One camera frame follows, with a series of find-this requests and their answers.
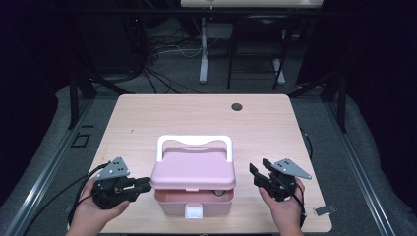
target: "wrist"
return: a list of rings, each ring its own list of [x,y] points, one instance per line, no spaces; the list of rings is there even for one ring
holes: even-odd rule
[[[94,230],[91,230],[90,228],[77,228],[73,227],[68,230],[67,234],[65,236],[95,236],[99,232],[94,233]]]
[[[282,228],[278,227],[278,230],[279,230],[279,235],[281,235],[281,236],[301,236],[301,235],[304,235],[303,231],[301,231],[301,228],[297,227],[297,226],[294,226],[294,227],[286,226],[286,227],[282,227]]]

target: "small white tag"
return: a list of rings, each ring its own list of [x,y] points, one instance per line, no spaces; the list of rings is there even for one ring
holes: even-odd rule
[[[203,218],[203,206],[185,205],[185,218]]]

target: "wooden table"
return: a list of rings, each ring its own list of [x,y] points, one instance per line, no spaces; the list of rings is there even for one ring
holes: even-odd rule
[[[235,111],[233,103],[243,109]],[[291,158],[312,175],[303,179],[308,217],[304,232],[328,232],[327,215],[313,208],[325,205],[289,98],[282,94],[128,94],[119,97],[91,165],[123,157],[129,177],[150,176],[156,142],[162,135],[227,135],[233,141],[235,198],[227,215],[185,219],[167,216],[153,197],[139,195],[128,209],[111,220],[103,233],[270,233],[276,232],[267,205],[253,185],[249,163],[268,175],[262,158],[271,162]]]

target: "pink storage box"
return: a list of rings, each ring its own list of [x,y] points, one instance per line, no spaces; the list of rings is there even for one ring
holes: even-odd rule
[[[187,146],[167,147],[162,152],[168,140]],[[224,141],[226,149],[202,147],[212,141]],[[229,213],[236,185],[230,138],[161,136],[150,184],[165,214],[202,218]]]

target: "black cable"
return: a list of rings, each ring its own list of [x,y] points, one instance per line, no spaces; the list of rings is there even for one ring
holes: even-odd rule
[[[312,145],[312,142],[310,141],[310,137],[309,137],[309,136],[307,135],[307,133],[303,130],[303,128],[301,128],[301,126],[299,126],[299,128],[300,128],[301,134],[302,134],[304,137],[306,137],[307,143],[309,144],[309,147],[310,147],[310,153],[309,153],[309,156],[310,156],[310,159],[312,159],[312,158],[313,158],[313,145]]]
[[[65,191],[67,191],[68,189],[70,189],[71,187],[73,187],[75,184],[77,184],[78,182],[80,182],[81,180],[83,180],[84,178],[86,178],[88,175],[84,175],[82,177],[80,177],[79,179],[77,179],[76,181],[74,181],[73,183],[71,183],[69,186],[67,186],[66,188],[64,188],[63,190],[61,190],[57,195],[55,195],[52,199],[50,199],[37,213],[36,215],[30,220],[27,228],[25,229],[24,235],[26,235],[28,233],[28,231],[30,230],[31,226],[33,225],[34,221],[40,216],[40,214],[53,202],[55,201],[59,196],[61,196]]]
[[[101,191],[95,192],[95,193],[93,193],[93,194],[91,194],[91,195],[89,195],[89,196],[86,196],[85,198],[83,198],[83,199],[81,199],[79,202],[77,202],[77,204],[75,205],[75,208],[77,208],[77,207],[78,207],[78,205],[79,205],[80,203],[82,203],[84,200],[86,200],[86,199],[88,199],[88,198],[91,198],[92,196],[97,195],[97,194],[100,194],[100,193],[102,193],[102,192],[103,192],[103,191],[101,190]]]
[[[168,87],[168,89],[164,92],[164,94],[168,94],[171,90],[172,90],[172,81],[169,81],[169,87]]]
[[[83,183],[80,185],[79,191],[76,194],[76,197],[74,199],[74,203],[73,203],[73,208],[71,209],[71,212],[68,214],[68,224],[71,225],[71,222],[73,221],[73,217],[74,217],[74,213],[76,211],[77,205],[80,201],[80,195],[81,192],[83,191],[84,186],[86,185],[86,182],[89,180],[89,178],[91,178],[91,176],[97,172],[99,169],[103,169],[104,167],[106,167],[109,163],[105,163],[105,164],[100,164],[97,167],[95,167],[94,170],[92,170],[87,177],[84,179]]]
[[[157,94],[156,87],[155,87],[155,85],[153,84],[152,80],[150,79],[150,77],[148,75],[148,68],[147,67],[144,68],[144,75],[147,77],[150,85],[152,86],[153,93]]]
[[[198,90],[194,90],[194,89],[192,89],[192,88],[185,87],[185,86],[183,86],[183,85],[181,85],[181,84],[179,84],[179,83],[177,83],[177,82],[175,82],[175,81],[173,81],[173,80],[169,79],[166,75],[164,75],[164,74],[162,74],[162,73],[159,73],[159,72],[156,72],[156,71],[154,71],[154,70],[150,69],[149,67],[147,67],[147,71],[149,71],[149,72],[150,72],[153,76],[155,76],[155,77],[156,77],[157,79],[159,79],[160,81],[161,81],[161,78],[163,78],[163,79],[165,79],[165,80],[169,81],[170,83],[173,83],[173,84],[175,84],[175,85],[177,85],[177,86],[179,86],[179,87],[181,87],[181,88],[184,88],[184,89],[187,89],[187,90],[193,91],[193,92],[195,92],[195,93],[204,94],[204,92],[202,92],[202,91],[198,91]],[[171,89],[173,89],[173,90],[174,90],[174,92],[181,94],[181,92],[179,92],[178,90],[174,89],[173,87],[171,87]]]
[[[129,73],[128,75],[126,75],[126,77],[123,78],[118,78],[118,79],[108,79],[105,78],[108,82],[111,82],[113,84],[119,84],[119,83],[123,83],[123,82],[128,82],[133,80],[134,78],[136,78],[138,75],[141,74],[141,72],[143,71],[144,68],[141,68],[137,71],[134,71],[132,73]]]
[[[300,206],[300,208],[301,208],[300,227],[302,227],[303,224],[304,224],[304,219],[307,217],[307,212],[306,212],[306,209],[304,208],[304,192],[303,192],[303,189],[301,189],[301,186],[298,185],[297,182],[295,182],[295,185],[300,189],[300,192],[301,192],[301,200],[302,201],[300,201],[300,199],[298,199],[298,197],[295,195],[295,193],[292,193],[291,191],[289,191],[288,187],[284,183],[282,183],[278,178],[276,178],[276,180],[287,191],[287,193],[291,196],[291,198],[294,198],[295,201]]]
[[[196,40],[193,39],[193,38],[190,38],[190,37],[186,37],[186,38],[180,39],[178,41],[173,41],[173,42],[170,42],[170,43],[163,43],[164,41],[165,40],[164,40],[164,37],[163,37],[163,41],[160,43],[160,45],[155,44],[155,46],[153,47],[153,50],[152,50],[153,56],[157,55],[158,53],[161,53],[161,52],[165,51],[165,49],[167,49],[167,48],[177,48],[177,47],[181,48],[181,46],[191,44],[191,42],[194,42]]]

